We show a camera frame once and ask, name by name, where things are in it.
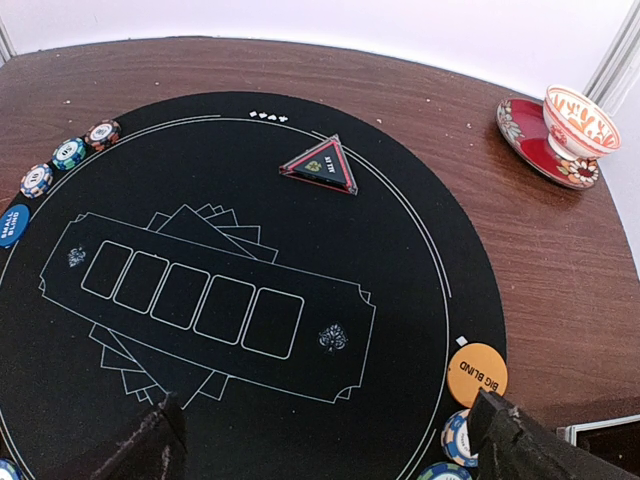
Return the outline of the single white blue poker chip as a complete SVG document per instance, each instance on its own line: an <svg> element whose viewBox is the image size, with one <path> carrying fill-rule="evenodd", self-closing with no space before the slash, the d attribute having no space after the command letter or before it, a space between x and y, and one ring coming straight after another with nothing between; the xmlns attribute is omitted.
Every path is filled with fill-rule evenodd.
<svg viewBox="0 0 640 480"><path fill-rule="evenodd" d="M27 198L37 198L53 185L53 170L44 163L34 165L21 179L20 191Z"/></svg>

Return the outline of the orange big blind button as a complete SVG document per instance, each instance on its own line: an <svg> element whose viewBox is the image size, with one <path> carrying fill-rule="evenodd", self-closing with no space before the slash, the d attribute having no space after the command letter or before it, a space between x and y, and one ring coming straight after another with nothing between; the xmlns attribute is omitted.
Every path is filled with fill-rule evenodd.
<svg viewBox="0 0 640 480"><path fill-rule="evenodd" d="M484 343L469 343L449 361L446 381L452 397L471 408L480 390L505 394L508 369L496 349Z"/></svg>

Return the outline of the red black triangular all-in marker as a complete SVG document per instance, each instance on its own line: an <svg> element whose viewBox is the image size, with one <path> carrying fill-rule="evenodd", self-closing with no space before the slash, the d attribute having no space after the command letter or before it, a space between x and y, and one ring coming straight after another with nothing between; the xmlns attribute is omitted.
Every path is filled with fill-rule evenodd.
<svg viewBox="0 0 640 480"><path fill-rule="evenodd" d="M338 135L279 166L279 174L356 196L359 188Z"/></svg>

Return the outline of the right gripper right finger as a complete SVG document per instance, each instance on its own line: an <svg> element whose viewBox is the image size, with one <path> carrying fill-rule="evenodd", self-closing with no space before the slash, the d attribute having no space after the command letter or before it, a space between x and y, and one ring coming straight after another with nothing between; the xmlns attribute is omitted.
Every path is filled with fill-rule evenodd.
<svg viewBox="0 0 640 480"><path fill-rule="evenodd" d="M633 479L543 428L495 392L479 390L468 420L479 479Z"/></svg>

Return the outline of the single green blue poker chip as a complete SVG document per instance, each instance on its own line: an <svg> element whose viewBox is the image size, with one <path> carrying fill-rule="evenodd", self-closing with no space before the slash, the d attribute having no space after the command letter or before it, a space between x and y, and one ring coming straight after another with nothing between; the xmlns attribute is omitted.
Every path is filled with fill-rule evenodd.
<svg viewBox="0 0 640 480"><path fill-rule="evenodd" d="M84 140L73 137L62 142L53 152L52 163L61 170L68 171L78 166L86 157Z"/></svg>

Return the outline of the single brown 100 poker chip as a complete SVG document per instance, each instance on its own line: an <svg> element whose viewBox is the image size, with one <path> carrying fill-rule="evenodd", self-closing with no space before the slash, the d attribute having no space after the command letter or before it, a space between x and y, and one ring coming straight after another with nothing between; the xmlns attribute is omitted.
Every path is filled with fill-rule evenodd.
<svg viewBox="0 0 640 480"><path fill-rule="evenodd" d="M92 126L84 135L85 144L96 152L104 151L115 145L121 136L120 124L105 119Z"/></svg>

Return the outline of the blue small blind button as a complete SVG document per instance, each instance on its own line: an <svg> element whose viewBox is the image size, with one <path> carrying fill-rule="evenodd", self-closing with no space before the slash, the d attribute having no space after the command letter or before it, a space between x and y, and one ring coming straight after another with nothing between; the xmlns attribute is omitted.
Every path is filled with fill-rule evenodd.
<svg viewBox="0 0 640 480"><path fill-rule="evenodd" d="M1 217L0 247L10 248L26 232L31 218L29 208L24 204L10 207Z"/></svg>

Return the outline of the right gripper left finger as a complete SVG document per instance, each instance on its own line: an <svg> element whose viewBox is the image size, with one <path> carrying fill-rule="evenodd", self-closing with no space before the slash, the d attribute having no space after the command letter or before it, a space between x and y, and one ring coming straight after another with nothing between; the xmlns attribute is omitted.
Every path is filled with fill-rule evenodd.
<svg viewBox="0 0 640 480"><path fill-rule="evenodd" d="M88 479L185 479L187 453L184 415L169 393L90 467Z"/></svg>

